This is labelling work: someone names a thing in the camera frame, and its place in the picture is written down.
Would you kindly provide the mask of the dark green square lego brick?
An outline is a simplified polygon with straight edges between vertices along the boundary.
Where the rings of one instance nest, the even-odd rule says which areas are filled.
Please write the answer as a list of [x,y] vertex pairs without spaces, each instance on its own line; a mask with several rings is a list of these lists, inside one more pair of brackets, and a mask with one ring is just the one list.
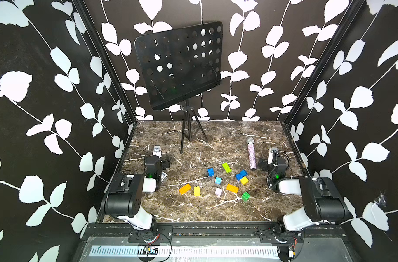
[[243,202],[247,202],[250,199],[250,194],[248,192],[244,192],[241,199]]

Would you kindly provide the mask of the blue square lego brick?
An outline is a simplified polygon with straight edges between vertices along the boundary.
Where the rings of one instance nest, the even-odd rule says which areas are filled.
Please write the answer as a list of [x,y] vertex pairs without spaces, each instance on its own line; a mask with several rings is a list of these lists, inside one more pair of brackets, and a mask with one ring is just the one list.
[[207,173],[209,177],[213,177],[215,175],[214,169],[213,168],[209,168],[207,169]]

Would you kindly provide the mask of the lime green long lego brick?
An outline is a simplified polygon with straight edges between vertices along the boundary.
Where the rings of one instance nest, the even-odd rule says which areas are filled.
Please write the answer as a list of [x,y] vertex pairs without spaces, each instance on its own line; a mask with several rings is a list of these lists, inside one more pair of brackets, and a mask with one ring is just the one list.
[[224,168],[224,171],[229,174],[232,172],[232,169],[230,168],[230,166],[228,165],[228,163],[223,163],[222,167]]

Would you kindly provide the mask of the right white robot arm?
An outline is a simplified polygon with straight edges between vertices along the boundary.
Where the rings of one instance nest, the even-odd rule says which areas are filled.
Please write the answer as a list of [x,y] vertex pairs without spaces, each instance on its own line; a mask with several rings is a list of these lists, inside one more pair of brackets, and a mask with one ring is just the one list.
[[259,168],[267,172],[266,184],[276,193],[298,195],[303,206],[281,216],[277,234],[298,232],[318,224],[337,224],[349,218],[349,209],[332,179],[306,176],[286,177],[289,161],[275,156],[272,161],[259,159]]

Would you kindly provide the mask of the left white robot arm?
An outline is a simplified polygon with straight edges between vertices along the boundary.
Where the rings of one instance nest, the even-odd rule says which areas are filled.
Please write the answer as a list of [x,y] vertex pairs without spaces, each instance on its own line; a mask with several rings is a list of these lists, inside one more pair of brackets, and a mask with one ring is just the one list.
[[141,206],[143,193],[157,192],[170,167],[169,158],[147,156],[141,174],[116,173],[101,202],[101,211],[115,219],[124,220],[135,230],[155,232],[156,219]]

